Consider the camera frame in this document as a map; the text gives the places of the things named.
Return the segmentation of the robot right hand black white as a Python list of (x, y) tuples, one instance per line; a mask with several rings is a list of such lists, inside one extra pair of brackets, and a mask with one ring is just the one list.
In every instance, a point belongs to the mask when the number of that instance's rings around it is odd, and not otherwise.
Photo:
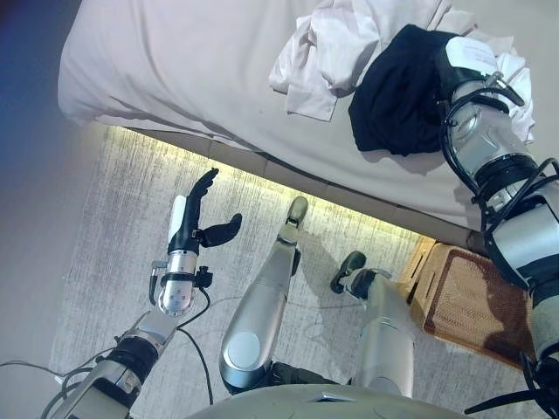
[(499, 71), (491, 47), (477, 39), (453, 37), (436, 57), (436, 68), (444, 91), (453, 91), (471, 80), (482, 80)]

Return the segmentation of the robot left hand black white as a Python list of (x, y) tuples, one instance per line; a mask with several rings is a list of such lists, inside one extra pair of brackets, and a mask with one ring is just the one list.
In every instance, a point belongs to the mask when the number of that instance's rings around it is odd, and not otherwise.
[(178, 230), (174, 232), (168, 244), (168, 254), (173, 251), (192, 251), (199, 254), (199, 247), (217, 247), (230, 242), (239, 232), (242, 215), (237, 213), (228, 223), (216, 224), (204, 230), (199, 228), (202, 198), (208, 193), (218, 168), (212, 168), (202, 175), (186, 196), (183, 216)]

